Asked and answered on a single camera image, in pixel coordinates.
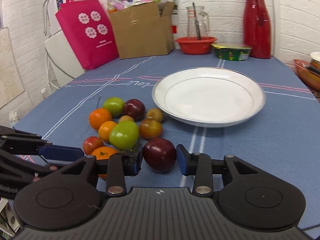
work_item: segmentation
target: green food container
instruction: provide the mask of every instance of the green food container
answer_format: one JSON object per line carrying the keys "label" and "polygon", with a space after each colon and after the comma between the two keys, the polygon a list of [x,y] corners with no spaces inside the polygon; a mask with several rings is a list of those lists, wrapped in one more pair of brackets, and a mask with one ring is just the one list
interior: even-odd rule
{"label": "green food container", "polygon": [[250,46],[234,42],[212,43],[214,53],[218,58],[232,61],[242,61],[249,57]]}

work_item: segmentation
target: blue tablecloth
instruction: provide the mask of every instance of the blue tablecloth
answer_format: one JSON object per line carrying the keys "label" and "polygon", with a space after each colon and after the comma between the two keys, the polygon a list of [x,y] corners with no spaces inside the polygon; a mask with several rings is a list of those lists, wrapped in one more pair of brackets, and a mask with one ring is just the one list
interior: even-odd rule
{"label": "blue tablecloth", "polygon": [[[54,144],[81,147],[88,136],[96,136],[88,123],[89,113],[108,97],[137,98],[146,109],[155,107],[154,84],[178,70],[219,66],[239,71],[260,84],[266,93],[264,108],[249,121],[228,128],[198,128],[167,118],[163,137],[190,152],[203,152],[222,159],[233,154],[295,185],[305,195],[307,206],[299,227],[320,223],[320,104],[283,63],[249,58],[242,62],[219,60],[213,54],[189,56],[173,51],[167,56],[114,60],[76,78],[35,107],[15,128],[41,134]],[[32,157],[31,161],[40,162]],[[128,187],[191,186],[192,177],[182,179],[176,165],[166,174],[155,174],[145,164],[138,176],[126,178]],[[222,188],[215,176],[215,190]],[[99,180],[98,189],[105,185]],[[320,228],[307,231],[316,238]]]}

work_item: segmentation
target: cardboard box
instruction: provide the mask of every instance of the cardboard box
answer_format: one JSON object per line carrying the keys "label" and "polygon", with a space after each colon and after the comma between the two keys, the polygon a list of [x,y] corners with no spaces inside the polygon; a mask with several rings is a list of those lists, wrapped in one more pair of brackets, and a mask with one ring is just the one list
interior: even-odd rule
{"label": "cardboard box", "polygon": [[174,2],[159,12],[156,2],[109,14],[121,59],[167,55],[174,50],[171,13]]}

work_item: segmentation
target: thermos handle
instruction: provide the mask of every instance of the thermos handle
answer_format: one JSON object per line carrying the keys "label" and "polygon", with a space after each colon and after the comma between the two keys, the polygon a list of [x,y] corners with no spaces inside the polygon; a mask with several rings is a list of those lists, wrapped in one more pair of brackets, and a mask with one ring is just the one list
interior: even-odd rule
{"label": "thermos handle", "polygon": [[209,32],[210,32],[210,22],[209,22],[209,14],[207,14],[206,12],[202,12],[201,15],[203,16],[203,23],[205,25],[205,30],[209,36]]}
{"label": "thermos handle", "polygon": [[256,7],[257,7],[257,11],[258,11],[258,24],[259,26],[263,26],[264,24],[264,14],[262,11],[263,6],[261,6],[258,2],[258,0],[256,0]]}

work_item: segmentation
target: red thermos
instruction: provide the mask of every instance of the red thermos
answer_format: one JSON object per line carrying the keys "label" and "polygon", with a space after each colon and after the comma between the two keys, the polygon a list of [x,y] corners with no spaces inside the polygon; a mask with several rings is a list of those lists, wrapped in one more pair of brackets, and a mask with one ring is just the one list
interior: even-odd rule
{"label": "red thermos", "polygon": [[252,47],[251,57],[271,58],[271,26],[264,0],[246,0],[243,35],[244,44]]}

